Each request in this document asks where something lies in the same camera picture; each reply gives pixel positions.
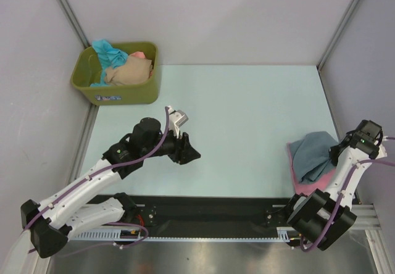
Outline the grey blue t shirt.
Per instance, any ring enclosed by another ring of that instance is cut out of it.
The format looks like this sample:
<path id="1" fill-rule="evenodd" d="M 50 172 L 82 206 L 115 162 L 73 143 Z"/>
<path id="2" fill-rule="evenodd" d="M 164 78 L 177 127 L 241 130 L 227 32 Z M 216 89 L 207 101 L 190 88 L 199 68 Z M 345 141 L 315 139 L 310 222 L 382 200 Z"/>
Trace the grey blue t shirt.
<path id="1" fill-rule="evenodd" d="M 328 132 L 316 131 L 288 144 L 291 167 L 296 182 L 311 185 L 335 170 L 329 150 L 338 144 Z"/>

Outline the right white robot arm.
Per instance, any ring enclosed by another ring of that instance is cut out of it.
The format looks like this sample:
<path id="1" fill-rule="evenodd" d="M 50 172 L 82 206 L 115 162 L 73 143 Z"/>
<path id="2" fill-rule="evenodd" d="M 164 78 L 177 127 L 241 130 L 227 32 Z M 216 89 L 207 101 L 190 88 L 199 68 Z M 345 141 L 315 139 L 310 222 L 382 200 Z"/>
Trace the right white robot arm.
<path id="1" fill-rule="evenodd" d="M 300 249 L 328 249 L 356 222 L 352 200 L 362 175 L 374 163 L 390 165 L 382 127 L 362 120 L 340 142 L 312 132 L 287 144 L 295 194 L 286 205 L 287 224 L 300 235 Z"/>

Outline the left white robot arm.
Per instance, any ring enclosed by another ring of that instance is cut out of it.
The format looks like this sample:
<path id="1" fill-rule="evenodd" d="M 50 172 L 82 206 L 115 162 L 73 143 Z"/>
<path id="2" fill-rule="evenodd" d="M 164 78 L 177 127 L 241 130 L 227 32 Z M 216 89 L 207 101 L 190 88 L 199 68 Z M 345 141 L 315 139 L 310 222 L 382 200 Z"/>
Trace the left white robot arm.
<path id="1" fill-rule="evenodd" d="M 106 187 L 122 181 L 151 157 L 169 157 L 179 165 L 201 157 L 189 135 L 181 132 L 187 115 L 166 108 L 166 123 L 146 117 L 131 133 L 113 144 L 83 176 L 53 196 L 21 205 L 22 227 L 30 232 L 33 251 L 41 258 L 57 254 L 74 236 L 102 225 L 128 225 L 144 236 L 148 231 L 139 208 L 126 193 L 117 193 L 102 203 L 84 205 Z"/>

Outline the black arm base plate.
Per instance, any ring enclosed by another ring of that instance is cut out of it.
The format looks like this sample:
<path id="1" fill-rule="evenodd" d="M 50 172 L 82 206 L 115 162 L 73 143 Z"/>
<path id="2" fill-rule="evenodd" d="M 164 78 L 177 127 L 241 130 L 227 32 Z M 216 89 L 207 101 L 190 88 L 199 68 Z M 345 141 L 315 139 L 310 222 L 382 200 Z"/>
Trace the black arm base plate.
<path id="1" fill-rule="evenodd" d="M 274 238 L 286 226 L 288 198 L 131 196 L 136 207 L 121 222 L 152 238 Z"/>

